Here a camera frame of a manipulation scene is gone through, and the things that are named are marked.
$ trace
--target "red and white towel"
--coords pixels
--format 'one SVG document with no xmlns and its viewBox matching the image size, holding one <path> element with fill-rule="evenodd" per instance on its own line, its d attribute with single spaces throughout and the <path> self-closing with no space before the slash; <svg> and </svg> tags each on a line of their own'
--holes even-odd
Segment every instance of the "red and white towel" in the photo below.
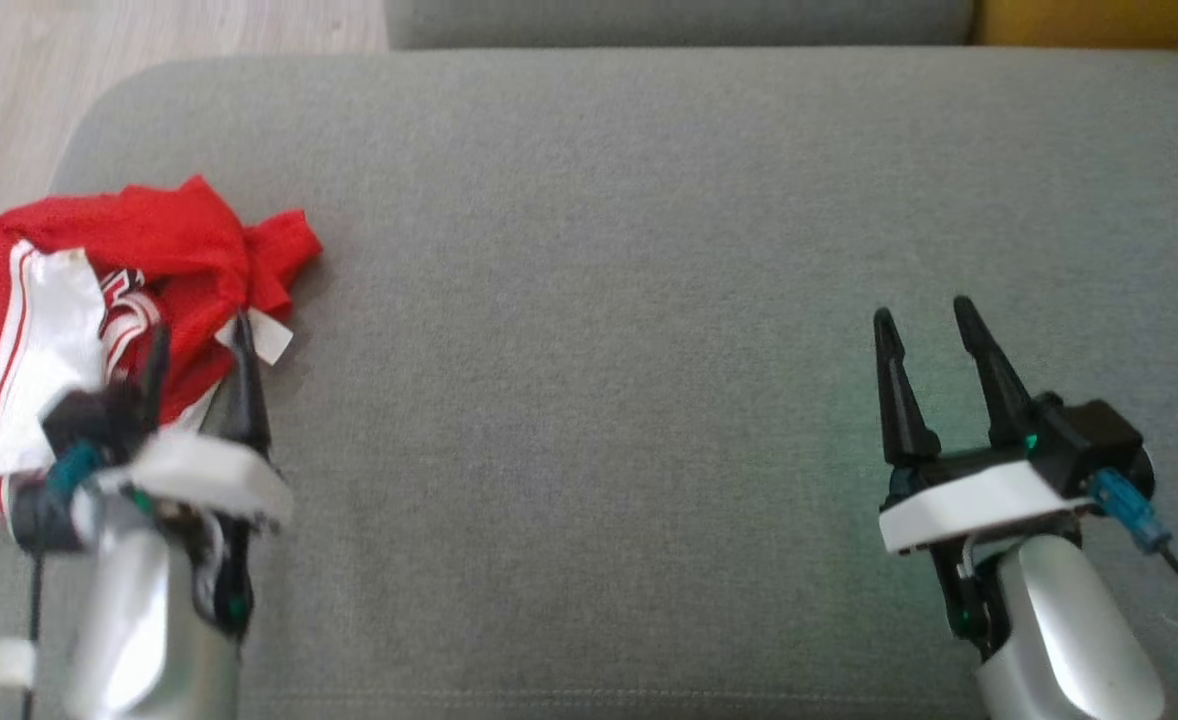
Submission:
<svg viewBox="0 0 1178 720">
<path fill-rule="evenodd" d="M 54 460 L 39 424 L 52 399 L 140 372 L 153 328 L 167 322 L 161 420 L 196 424 L 232 365 L 218 333 L 250 305 L 257 352 L 277 356 L 287 288 L 319 253 L 300 210 L 244 227 L 201 178 L 0 214 L 0 515 L 9 475 Z"/>
</svg>

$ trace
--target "gray backrest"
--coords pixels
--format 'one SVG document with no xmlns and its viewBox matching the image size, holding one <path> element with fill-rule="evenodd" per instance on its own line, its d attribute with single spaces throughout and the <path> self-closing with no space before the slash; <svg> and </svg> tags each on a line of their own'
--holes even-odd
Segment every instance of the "gray backrest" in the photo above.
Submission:
<svg viewBox="0 0 1178 720">
<path fill-rule="evenodd" d="M 389 46 L 959 45 L 972 0 L 385 0 Z"/>
</svg>

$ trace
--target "gray cushion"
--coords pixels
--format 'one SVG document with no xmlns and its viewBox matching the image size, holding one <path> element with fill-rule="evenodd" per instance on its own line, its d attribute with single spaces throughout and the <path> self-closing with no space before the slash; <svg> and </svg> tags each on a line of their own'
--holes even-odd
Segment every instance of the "gray cushion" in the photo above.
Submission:
<svg viewBox="0 0 1178 720">
<path fill-rule="evenodd" d="M 1178 547 L 1178 54 L 177 64 L 55 190 L 197 172 L 327 247 L 266 374 L 298 523 L 254 548 L 245 716 L 980 716 L 878 536 L 882 304 L 946 445 L 987 427 L 955 292 L 1031 389 L 1136 420 Z M 1178 583 L 1107 521 L 1087 553 L 1178 716 Z M 0 533 L 0 632 L 24 577 Z"/>
<path fill-rule="evenodd" d="M 972 0 L 385 0 L 389 46 L 959 45 Z"/>
</svg>

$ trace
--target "light wood floor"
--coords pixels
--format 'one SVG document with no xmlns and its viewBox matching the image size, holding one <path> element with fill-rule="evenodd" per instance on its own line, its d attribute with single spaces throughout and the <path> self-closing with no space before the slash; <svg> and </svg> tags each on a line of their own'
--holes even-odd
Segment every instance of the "light wood floor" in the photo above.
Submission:
<svg viewBox="0 0 1178 720">
<path fill-rule="evenodd" d="M 0 211 L 46 193 L 78 119 L 140 70 L 384 51 L 380 0 L 0 0 Z"/>
</svg>

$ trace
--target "red cloth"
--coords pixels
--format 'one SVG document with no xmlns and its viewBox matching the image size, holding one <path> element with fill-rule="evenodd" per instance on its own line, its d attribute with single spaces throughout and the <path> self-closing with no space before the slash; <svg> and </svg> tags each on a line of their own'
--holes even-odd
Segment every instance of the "red cloth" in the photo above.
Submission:
<svg viewBox="0 0 1178 720">
<path fill-rule="evenodd" d="M 172 329 L 164 423 L 231 369 L 218 329 L 243 306 L 286 319 L 287 288 L 323 250 L 300 210 L 244 227 L 200 177 L 177 190 L 131 186 L 117 194 L 48 197 L 0 214 L 1 278 L 19 240 L 44 252 L 82 247 L 104 282 L 123 270 L 143 279 Z M 144 348 L 147 336 L 124 365 L 138 366 Z"/>
</svg>

